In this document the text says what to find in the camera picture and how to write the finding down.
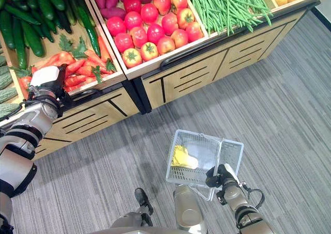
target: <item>red tomato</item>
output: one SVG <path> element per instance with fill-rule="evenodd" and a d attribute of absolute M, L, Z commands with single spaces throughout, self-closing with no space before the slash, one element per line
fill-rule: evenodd
<path fill-rule="evenodd" d="M 153 4 L 161 15 L 167 14 L 171 8 L 170 0 L 153 0 Z"/>
<path fill-rule="evenodd" d="M 126 33 L 124 22 L 119 17 L 111 17 L 107 20 L 107 28 L 112 36 L 117 36 L 119 33 Z"/>
<path fill-rule="evenodd" d="M 123 0 L 124 9 L 128 13 L 130 11 L 136 11 L 140 13 L 141 2 L 140 0 Z"/>
<path fill-rule="evenodd" d="M 115 36 L 115 44 L 120 53 L 123 53 L 127 49 L 134 48 L 131 36 L 126 33 L 119 33 Z"/>
<path fill-rule="evenodd" d="M 184 8 L 187 8 L 187 0 L 171 0 L 171 10 L 173 13 L 177 14 L 179 10 Z"/>
<path fill-rule="evenodd" d="M 160 54 L 166 54 L 175 50 L 176 46 L 174 41 L 169 36 L 160 38 L 157 43 L 157 50 Z"/>
<path fill-rule="evenodd" d="M 200 24 L 198 22 L 189 23 L 186 27 L 188 41 L 193 42 L 203 37 Z"/>
<path fill-rule="evenodd" d="M 143 20 L 138 12 L 131 11 L 126 14 L 124 18 L 124 23 L 128 30 L 131 30 L 133 27 L 140 27 L 143 24 Z"/>
<path fill-rule="evenodd" d="M 140 53 L 136 49 L 127 49 L 122 55 L 123 61 L 128 68 L 142 64 Z"/>
<path fill-rule="evenodd" d="M 157 23 L 153 23 L 147 30 L 148 41 L 157 44 L 159 39 L 164 36 L 164 30 Z"/>
<path fill-rule="evenodd" d="M 185 30 L 187 25 L 194 21 L 193 12 L 189 8 L 181 9 L 177 13 L 179 28 Z"/>
<path fill-rule="evenodd" d="M 157 47 L 152 42 L 145 43 L 141 47 L 140 53 L 141 53 L 141 57 L 146 62 L 159 56 L 159 52 L 157 50 Z"/>
<path fill-rule="evenodd" d="M 171 39 L 175 42 L 176 48 L 180 48 L 188 43 L 188 35 L 185 30 L 175 30 L 171 35 Z"/>
<path fill-rule="evenodd" d="M 166 35 L 171 34 L 178 29 L 177 16 L 174 13 L 169 13 L 162 18 L 162 28 Z"/>
<path fill-rule="evenodd" d="M 152 24 L 159 17 L 159 12 L 157 11 L 155 5 L 146 4 L 141 8 L 140 15 L 146 24 Z"/>
<path fill-rule="evenodd" d="M 141 27 L 134 27 L 130 31 L 130 35 L 132 36 L 133 44 L 137 48 L 141 48 L 147 42 L 147 34 L 146 31 Z"/>

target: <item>green leaf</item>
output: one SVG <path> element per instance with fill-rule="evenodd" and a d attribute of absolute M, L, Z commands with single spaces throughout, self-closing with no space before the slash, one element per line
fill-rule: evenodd
<path fill-rule="evenodd" d="M 102 77 L 100 72 L 100 66 L 92 67 L 92 73 L 94 74 L 95 78 L 98 81 L 98 84 L 102 83 Z"/>
<path fill-rule="evenodd" d="M 107 71 L 117 72 L 114 64 L 111 62 L 111 60 L 109 58 L 107 59 L 107 62 L 106 62 L 106 70 Z"/>
<path fill-rule="evenodd" d="M 60 42 L 58 44 L 60 49 L 63 51 L 71 52 L 72 51 L 72 41 L 68 40 L 68 38 L 64 35 L 60 35 Z"/>
<path fill-rule="evenodd" d="M 87 50 L 87 48 L 86 48 L 85 42 L 83 40 L 83 37 L 80 37 L 79 44 L 78 44 L 77 48 L 75 48 L 72 51 L 72 55 L 76 59 L 85 59 L 85 58 L 87 58 L 87 55 L 85 54 L 86 50 Z"/>

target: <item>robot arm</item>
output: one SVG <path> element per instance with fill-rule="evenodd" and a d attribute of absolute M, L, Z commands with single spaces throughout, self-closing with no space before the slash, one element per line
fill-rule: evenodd
<path fill-rule="evenodd" d="M 35 148 L 62 116 L 56 99 L 64 93 L 64 69 L 52 66 L 35 72 L 24 114 L 0 138 L 0 233 L 12 233 L 11 198 L 24 192 L 34 178 Z"/>

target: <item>yellow cloth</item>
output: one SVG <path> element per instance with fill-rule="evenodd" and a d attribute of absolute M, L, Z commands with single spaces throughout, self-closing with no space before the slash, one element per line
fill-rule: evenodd
<path fill-rule="evenodd" d="M 181 145 L 175 146 L 174 155 L 171 160 L 172 167 L 196 169 L 198 165 L 198 160 L 192 156 L 189 156 L 187 148 Z"/>

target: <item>gray carpet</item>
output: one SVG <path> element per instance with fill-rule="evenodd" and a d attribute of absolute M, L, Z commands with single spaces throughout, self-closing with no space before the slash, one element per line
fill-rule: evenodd
<path fill-rule="evenodd" d="M 109 228 L 138 206 L 138 186 L 154 224 L 174 228 L 165 172 L 178 128 L 245 144 L 239 178 L 265 191 L 261 212 L 278 233 L 330 233 L 331 33 L 311 13 L 266 60 L 38 160 L 13 200 L 16 233 Z M 199 203 L 210 233 L 237 233 L 228 207 Z"/>

